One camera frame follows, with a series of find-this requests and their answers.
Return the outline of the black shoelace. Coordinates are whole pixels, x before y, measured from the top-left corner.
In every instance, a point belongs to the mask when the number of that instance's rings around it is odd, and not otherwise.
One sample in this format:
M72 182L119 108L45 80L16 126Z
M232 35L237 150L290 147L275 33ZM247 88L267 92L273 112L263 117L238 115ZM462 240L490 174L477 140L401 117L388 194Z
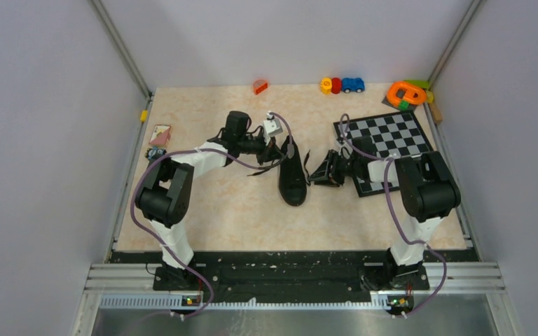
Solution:
M305 182L306 182L307 186L311 186L310 173L309 173L308 168L307 168L307 163L308 163L309 159L310 159L310 150L305 154L305 157L304 157L304 160L303 160L303 171L305 173ZM258 175L261 175L261 174L264 174L264 173L270 171L271 169L272 168L267 167L265 169L262 169L259 172L249 174L247 176L258 176Z

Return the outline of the black canvas sneaker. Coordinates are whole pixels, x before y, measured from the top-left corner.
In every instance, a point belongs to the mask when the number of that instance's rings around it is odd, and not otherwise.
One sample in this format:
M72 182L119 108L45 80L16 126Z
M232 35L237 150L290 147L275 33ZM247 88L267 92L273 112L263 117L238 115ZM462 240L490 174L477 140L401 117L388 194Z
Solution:
M302 205L307 196L307 182L301 154L295 141L292 141L294 155L286 157L280 165L278 189L282 199L290 206Z

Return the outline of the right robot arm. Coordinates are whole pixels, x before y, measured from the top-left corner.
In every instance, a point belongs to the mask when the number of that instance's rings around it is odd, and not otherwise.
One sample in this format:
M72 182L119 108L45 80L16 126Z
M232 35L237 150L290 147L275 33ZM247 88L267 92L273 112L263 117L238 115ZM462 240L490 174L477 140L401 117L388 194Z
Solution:
M340 150L330 150L309 176L316 185L338 187L350 176L380 184L390 198L397 183L407 216L403 222L392 215L400 238L387 251L382 270L384 282L402 288L423 261L423 253L441 221L461 202L457 184L440 152L415 157L377 157L369 136L342 139Z

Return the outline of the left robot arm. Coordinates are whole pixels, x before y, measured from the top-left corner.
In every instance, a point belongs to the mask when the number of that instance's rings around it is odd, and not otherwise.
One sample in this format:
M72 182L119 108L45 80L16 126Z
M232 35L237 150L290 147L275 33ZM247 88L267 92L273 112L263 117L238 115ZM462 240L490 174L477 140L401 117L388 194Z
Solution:
M202 145L150 161L134 189L130 213L140 210L151 226L138 220L134 224L158 241L163 262L172 268L170 281L180 289L192 287L197 278L195 268L190 266L194 252L184 225L193 181L234 162L263 173L294 154L291 127L278 113L269 111L254 131L250 127L247 113L231 111L217 135Z

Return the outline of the orange toy brick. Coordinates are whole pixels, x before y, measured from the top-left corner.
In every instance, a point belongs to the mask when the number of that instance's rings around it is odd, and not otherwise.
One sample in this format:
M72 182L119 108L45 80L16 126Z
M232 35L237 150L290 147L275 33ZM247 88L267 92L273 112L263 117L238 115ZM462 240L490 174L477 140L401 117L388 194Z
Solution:
M265 79L255 80L252 84L252 90L255 95L259 95L268 89L268 81Z

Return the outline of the black white checkerboard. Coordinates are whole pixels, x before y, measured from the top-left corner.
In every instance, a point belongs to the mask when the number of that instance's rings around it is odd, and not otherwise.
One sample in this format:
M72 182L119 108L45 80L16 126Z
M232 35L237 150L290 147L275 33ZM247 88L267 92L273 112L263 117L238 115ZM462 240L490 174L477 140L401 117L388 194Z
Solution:
M415 157L434 150L413 111L351 119L344 126L348 127L346 137L351 141L370 137L374 149L368 153L379 158L390 155ZM333 127L336 141L342 139L339 122L335 121Z

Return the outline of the red toy cylinder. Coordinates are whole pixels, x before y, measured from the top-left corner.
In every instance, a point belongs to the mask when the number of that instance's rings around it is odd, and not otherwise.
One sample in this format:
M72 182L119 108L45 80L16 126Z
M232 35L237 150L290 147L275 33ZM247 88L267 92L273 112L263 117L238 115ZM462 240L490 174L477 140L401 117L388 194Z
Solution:
M331 79L331 93L337 95L342 90L342 81L340 78Z

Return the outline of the yellow toy cylinder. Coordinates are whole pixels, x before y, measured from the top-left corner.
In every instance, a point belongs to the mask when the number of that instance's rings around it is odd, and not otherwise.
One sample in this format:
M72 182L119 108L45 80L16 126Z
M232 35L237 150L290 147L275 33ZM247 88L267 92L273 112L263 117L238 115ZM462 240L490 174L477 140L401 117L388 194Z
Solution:
M323 93L325 95L331 94L332 85L333 85L333 83L332 83L331 78L325 77L325 78L321 79L320 84L319 84L319 88L320 88L321 93Z

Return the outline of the blue toy car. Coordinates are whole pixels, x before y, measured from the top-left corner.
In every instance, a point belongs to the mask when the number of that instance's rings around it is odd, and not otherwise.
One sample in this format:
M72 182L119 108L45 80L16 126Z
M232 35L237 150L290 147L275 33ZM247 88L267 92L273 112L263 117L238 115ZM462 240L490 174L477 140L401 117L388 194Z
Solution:
M344 93L362 93L364 90L365 84L361 78L343 78L341 80L341 91Z

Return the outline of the pink tangram puzzle box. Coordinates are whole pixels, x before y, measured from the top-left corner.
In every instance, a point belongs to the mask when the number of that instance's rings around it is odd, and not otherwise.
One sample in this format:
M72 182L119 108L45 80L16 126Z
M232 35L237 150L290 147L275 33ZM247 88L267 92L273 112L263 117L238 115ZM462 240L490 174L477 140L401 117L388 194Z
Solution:
M170 141L171 133L171 125L155 125L151 134L149 144L151 146L164 148Z

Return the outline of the wooden block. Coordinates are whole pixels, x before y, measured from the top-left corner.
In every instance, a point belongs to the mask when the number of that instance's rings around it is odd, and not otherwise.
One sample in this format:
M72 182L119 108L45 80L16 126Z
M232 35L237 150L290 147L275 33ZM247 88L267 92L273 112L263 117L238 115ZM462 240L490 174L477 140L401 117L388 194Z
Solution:
M435 103L429 103L429 109L431 111L432 119L436 125L439 125L443 121L443 114Z

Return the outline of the small blue toy robot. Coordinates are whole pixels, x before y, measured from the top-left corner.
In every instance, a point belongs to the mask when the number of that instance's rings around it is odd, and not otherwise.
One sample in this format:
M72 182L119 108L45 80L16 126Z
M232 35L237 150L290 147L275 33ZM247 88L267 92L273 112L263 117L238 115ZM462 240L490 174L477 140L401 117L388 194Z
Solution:
M159 157L166 154L166 152L167 151L165 148L159 148L159 147L154 146L154 147L148 148L144 156L148 161L152 161L152 160L157 160Z

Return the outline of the green toy block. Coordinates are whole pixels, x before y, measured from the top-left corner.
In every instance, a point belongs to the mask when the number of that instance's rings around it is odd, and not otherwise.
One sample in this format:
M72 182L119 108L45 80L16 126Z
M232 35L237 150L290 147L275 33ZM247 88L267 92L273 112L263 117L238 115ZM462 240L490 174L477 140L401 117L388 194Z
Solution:
M415 79L405 79L404 82L419 87L423 90L430 90L430 82L428 80L415 80Z

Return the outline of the yellow clip on rail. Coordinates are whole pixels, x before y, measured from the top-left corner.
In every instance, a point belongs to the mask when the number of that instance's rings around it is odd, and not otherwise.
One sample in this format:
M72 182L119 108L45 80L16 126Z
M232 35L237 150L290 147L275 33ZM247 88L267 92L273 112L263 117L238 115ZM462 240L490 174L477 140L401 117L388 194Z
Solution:
M146 120L147 120L147 118L148 118L148 111L147 111L147 110L143 110L143 111L141 112L141 115L140 115L140 118L139 118L140 122L141 122L141 123L145 123Z

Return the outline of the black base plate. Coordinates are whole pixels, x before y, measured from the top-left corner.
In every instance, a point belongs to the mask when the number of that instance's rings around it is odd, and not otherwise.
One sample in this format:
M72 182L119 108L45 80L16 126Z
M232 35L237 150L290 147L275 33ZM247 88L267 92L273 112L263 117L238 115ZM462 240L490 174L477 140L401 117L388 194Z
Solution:
M326 304L369 302L366 283L388 289L382 264L386 251L273 251L195 253L197 273L162 265L157 291L202 291L214 303Z

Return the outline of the aluminium frame rail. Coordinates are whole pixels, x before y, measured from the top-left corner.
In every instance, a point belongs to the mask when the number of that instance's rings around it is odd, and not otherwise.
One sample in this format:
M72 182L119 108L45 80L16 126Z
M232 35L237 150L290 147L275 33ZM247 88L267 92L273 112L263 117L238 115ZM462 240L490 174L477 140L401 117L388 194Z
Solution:
M104 32L108 36L114 50L119 56L121 62L123 63L123 66L129 73L134 84L137 86L137 88L145 98L150 99L153 93L146 84L146 81L141 71L139 70L136 62L134 61L129 49L127 48L122 36L120 35L120 32L116 28L113 19L110 16L108 10L106 9L106 6L104 5L103 1L88 0L88 3L92 7L92 10L97 16L97 19L100 21Z

